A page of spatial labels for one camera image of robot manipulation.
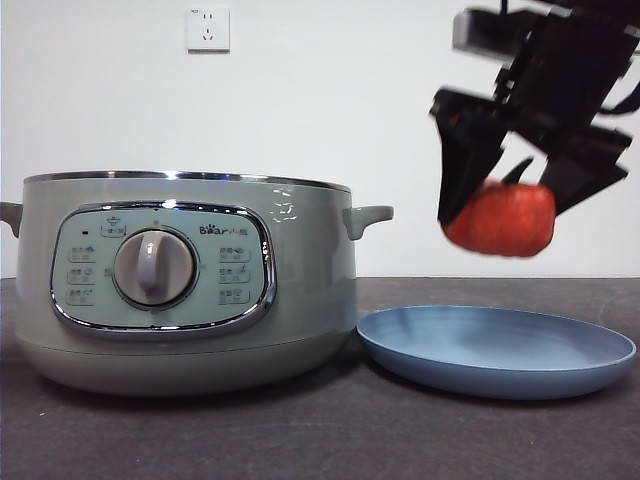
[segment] cooker control panel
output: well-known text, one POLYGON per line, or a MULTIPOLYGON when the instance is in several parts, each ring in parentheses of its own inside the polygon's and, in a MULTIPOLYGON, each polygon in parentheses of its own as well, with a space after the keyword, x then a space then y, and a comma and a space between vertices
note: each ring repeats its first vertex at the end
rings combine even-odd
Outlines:
POLYGON ((51 299, 74 326, 212 333, 255 322, 274 295, 269 232, 247 209, 118 202, 80 208, 60 226, 51 299))

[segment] plate rim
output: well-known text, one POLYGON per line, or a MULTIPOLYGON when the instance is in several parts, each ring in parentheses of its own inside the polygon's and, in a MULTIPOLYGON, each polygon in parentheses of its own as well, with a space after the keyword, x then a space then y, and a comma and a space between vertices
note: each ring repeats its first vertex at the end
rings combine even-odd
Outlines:
POLYGON ((471 369, 492 370, 492 371, 497 371, 497 372, 514 372, 514 373, 528 373, 528 374, 560 373, 560 372, 585 372, 585 371, 589 371, 589 370, 599 370, 599 369, 602 369, 602 368, 607 368, 607 367, 612 367, 612 366, 616 366, 616 365, 621 365, 621 364, 627 363, 630 360, 632 360, 636 356, 636 353, 637 353, 637 347, 636 347, 636 344, 635 344, 635 342, 633 340, 631 340, 629 337, 627 337, 626 335, 623 335, 620 332, 616 332, 615 330, 612 330, 610 328, 603 327, 602 325, 597 325, 595 323, 586 322, 584 320, 577 320, 575 318, 565 317, 565 316, 562 316, 562 315, 553 315, 553 314, 547 314, 547 313, 541 313, 541 312, 532 312, 532 311, 529 311, 529 310, 518 310, 518 309, 513 309, 513 308, 508 308, 508 307, 490 307, 490 306, 477 306, 477 305, 446 305, 446 304, 406 305, 406 306, 401 306, 401 307, 390 307, 390 308, 384 308, 384 309, 380 309, 380 310, 375 310, 373 312, 368 313, 364 317, 362 317, 356 323, 356 331, 358 332, 358 335, 360 336, 360 338, 362 340, 364 340, 365 342, 368 342, 368 343, 370 343, 372 345, 375 345, 378 348, 381 348, 381 349, 386 350, 388 352, 395 353, 395 354, 398 354, 398 355, 401 355, 401 356, 404 356, 404 357, 414 358, 414 359, 420 360, 422 362, 431 362, 431 363, 437 363, 437 364, 441 364, 441 365, 449 365, 449 366, 454 366, 454 367, 464 367, 464 368, 471 368, 471 369), (376 316, 376 315, 380 315, 380 314, 387 313, 387 312, 392 312, 392 311, 399 311, 399 310, 414 310, 414 309, 429 310, 429 309, 435 309, 435 308, 474 309, 474 310, 493 310, 493 311, 499 310, 499 311, 515 312, 515 313, 525 313, 525 314, 534 315, 534 316, 551 317, 551 318, 562 320, 562 321, 569 321, 569 322, 573 322, 573 323, 577 323, 577 324, 581 324, 581 325, 587 326, 588 328, 601 329, 601 330, 605 330, 609 334, 614 334, 615 336, 620 337, 624 342, 626 342, 627 344, 629 344, 631 346, 631 352, 628 353, 627 355, 625 355, 624 357, 621 357, 621 358, 619 358, 617 360, 614 360, 614 361, 611 361, 611 362, 595 364, 595 365, 591 365, 591 366, 588 366, 588 367, 547 368, 547 369, 498 368, 498 367, 489 367, 489 366, 482 366, 482 365, 471 365, 471 364, 466 364, 466 363, 456 363, 456 362, 450 362, 450 361, 447 361, 447 360, 439 360, 439 359, 436 359, 436 358, 421 357, 421 356, 414 355, 414 354, 411 354, 411 353, 402 352, 402 351, 400 351, 398 349, 388 347, 386 345, 381 344, 380 342, 378 342, 376 340, 373 340, 371 337, 369 337, 368 335, 364 334, 362 332, 362 329, 361 329, 362 323, 367 318, 372 317, 372 316, 376 316))

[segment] white wall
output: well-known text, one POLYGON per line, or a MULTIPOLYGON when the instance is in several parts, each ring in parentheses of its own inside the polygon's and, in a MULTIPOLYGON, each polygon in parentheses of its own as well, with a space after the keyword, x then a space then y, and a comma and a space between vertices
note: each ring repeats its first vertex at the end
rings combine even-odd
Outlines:
MULTIPOLYGON (((640 274, 640 140, 621 162, 630 177, 559 217, 534 259, 470 254, 441 235, 427 111, 443 84, 492 92, 499 65, 453 52, 450 36, 457 12, 497 0, 229 0, 231 55, 187 55, 187 7, 216 3, 4 0, 3 200, 21 199, 25 176, 78 169, 312 178, 349 185, 356 205, 396 207, 358 242, 359 275, 640 274)), ((640 116, 612 124, 640 132, 640 116)), ((507 146, 497 174, 530 151, 507 146)), ((16 251, 3 225, 3 276, 16 251)))

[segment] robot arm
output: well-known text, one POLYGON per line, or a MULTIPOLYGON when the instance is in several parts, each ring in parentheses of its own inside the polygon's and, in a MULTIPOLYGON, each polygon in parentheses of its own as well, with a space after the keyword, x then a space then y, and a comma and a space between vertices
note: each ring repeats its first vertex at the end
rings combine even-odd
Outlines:
POLYGON ((558 214, 626 177, 616 165, 632 138, 592 125, 598 113, 640 107, 640 85, 612 110, 602 104, 640 42, 636 0, 543 0, 571 10, 466 10, 454 46, 507 63, 492 98, 443 88, 431 114, 442 139, 438 220, 447 225, 500 160, 513 131, 547 154, 540 183, 558 214))

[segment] button label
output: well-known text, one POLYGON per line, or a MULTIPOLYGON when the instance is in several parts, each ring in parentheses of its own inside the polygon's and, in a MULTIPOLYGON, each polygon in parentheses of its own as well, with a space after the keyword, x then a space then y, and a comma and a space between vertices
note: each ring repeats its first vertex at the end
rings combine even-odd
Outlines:
POLYGON ((95 263, 96 249, 91 245, 87 247, 72 247, 67 252, 67 258, 71 263, 95 263))
POLYGON ((243 247, 220 248, 220 261, 229 263, 247 263, 251 260, 251 252, 243 247))
POLYGON ((85 288, 68 290, 65 295, 65 302, 67 305, 91 307, 93 306, 93 289, 85 288))
POLYGON ((107 238, 120 238, 127 234, 126 225, 100 225, 100 235, 107 238))
POLYGON ((249 302, 249 290, 243 288, 229 288, 220 290, 218 298, 219 305, 237 305, 249 302))
POLYGON ((95 285, 93 268, 72 268, 67 272, 67 283, 70 285, 95 285))
POLYGON ((251 272, 246 265, 240 267, 225 267, 220 269, 220 283, 248 283, 251 280, 251 272))

